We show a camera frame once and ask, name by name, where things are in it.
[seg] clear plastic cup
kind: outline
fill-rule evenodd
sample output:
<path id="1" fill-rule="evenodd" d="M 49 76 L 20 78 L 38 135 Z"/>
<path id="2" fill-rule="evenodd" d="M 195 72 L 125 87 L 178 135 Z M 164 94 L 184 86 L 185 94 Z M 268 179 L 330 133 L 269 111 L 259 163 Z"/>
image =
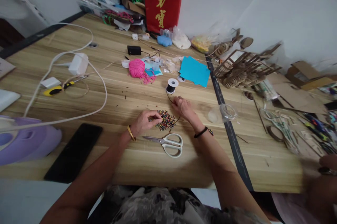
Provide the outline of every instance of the clear plastic cup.
<path id="1" fill-rule="evenodd" d="M 212 123 L 220 124 L 233 120 L 238 116 L 235 108 L 228 104 L 221 104 L 212 108 L 208 113 L 208 119 Z"/>

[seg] patterned fabric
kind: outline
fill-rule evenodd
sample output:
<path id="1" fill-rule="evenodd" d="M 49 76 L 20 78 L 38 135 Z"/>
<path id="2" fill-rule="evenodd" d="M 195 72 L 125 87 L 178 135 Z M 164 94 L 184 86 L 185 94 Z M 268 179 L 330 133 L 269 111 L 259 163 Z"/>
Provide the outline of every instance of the patterned fabric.
<path id="1" fill-rule="evenodd" d="M 111 186 L 88 219 L 88 223 L 266 223 L 241 208 L 220 210 L 205 206 L 188 189 Z"/>

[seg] charger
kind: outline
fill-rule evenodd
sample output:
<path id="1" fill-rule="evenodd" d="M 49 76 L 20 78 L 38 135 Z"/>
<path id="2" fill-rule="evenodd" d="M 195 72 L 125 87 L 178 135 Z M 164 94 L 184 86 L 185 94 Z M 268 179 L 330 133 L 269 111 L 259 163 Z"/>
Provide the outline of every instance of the charger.
<path id="1" fill-rule="evenodd" d="M 76 53 L 68 70 L 74 76 L 83 75 L 88 67 L 88 56 L 84 53 Z"/>
<path id="2" fill-rule="evenodd" d="M 127 53 L 129 55 L 141 55 L 141 48 L 140 46 L 131 46 L 131 45 L 128 45 L 127 46 Z"/>

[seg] black tape strip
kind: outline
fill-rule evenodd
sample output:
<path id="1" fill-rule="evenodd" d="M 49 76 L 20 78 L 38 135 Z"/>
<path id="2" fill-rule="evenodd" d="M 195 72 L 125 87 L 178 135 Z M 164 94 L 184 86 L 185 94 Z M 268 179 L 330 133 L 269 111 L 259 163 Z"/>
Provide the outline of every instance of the black tape strip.
<path id="1" fill-rule="evenodd" d="M 207 61 L 208 69 L 211 71 L 211 79 L 212 79 L 212 82 L 213 82 L 215 94 L 216 94 L 217 99 L 218 99 L 218 104 L 219 105 L 225 104 L 225 100 L 224 100 L 224 97 L 222 95 L 219 82 L 213 74 L 214 68 L 213 68 L 212 61 L 209 57 L 206 57 L 206 61 Z M 229 139 L 229 143 L 231 145 L 234 161 L 235 161 L 235 164 L 236 164 L 236 168 L 238 169 L 239 175 L 241 176 L 241 178 L 242 178 L 243 182 L 245 183 L 246 187 L 248 188 L 248 190 L 254 191 L 252 182 L 250 181 L 250 178 L 249 178 L 249 174 L 248 174 L 248 171 L 247 171 L 247 168 L 246 168 L 245 161 L 243 159 L 243 156 L 242 156 L 242 153 L 241 153 L 241 150 L 240 150 L 238 140 L 236 139 L 236 135 L 235 135 L 235 132 L 234 132 L 234 129 L 233 129 L 232 122 L 225 122 L 224 125 L 225 125 L 226 131 L 227 131 L 227 136 L 228 136 L 228 139 Z"/>
<path id="2" fill-rule="evenodd" d="M 74 14 L 71 17 L 68 17 L 68 18 L 66 18 L 66 19 L 64 19 L 63 21 L 60 21 L 60 22 L 71 23 L 71 22 L 75 21 L 76 19 L 82 17 L 85 14 L 86 14 L 85 12 L 81 11 L 81 12 L 78 12 L 77 14 Z M 36 34 L 31 35 L 30 37 L 27 37 L 24 40 L 3 49 L 2 51 L 0 51 L 0 58 L 6 59 L 7 57 L 13 55 L 14 53 L 28 47 L 29 45 L 39 41 L 40 39 L 46 37 L 47 35 L 53 33 L 54 31 L 57 31 L 58 29 L 62 28 L 63 26 L 65 26 L 65 24 L 58 24 L 58 25 L 49 26 L 49 27 L 45 28 L 44 30 L 41 30 L 40 32 L 38 32 Z"/>

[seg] woman's right hand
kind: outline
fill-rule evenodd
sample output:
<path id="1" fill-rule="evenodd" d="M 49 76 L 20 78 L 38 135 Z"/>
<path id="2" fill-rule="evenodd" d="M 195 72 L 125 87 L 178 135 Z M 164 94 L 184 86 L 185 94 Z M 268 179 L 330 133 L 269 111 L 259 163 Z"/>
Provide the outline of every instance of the woman's right hand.
<path id="1" fill-rule="evenodd" d="M 181 96 L 174 98 L 172 106 L 175 111 L 189 123 L 191 123 L 193 119 L 198 118 L 198 115 L 192 109 L 191 103 L 188 100 L 183 99 Z"/>

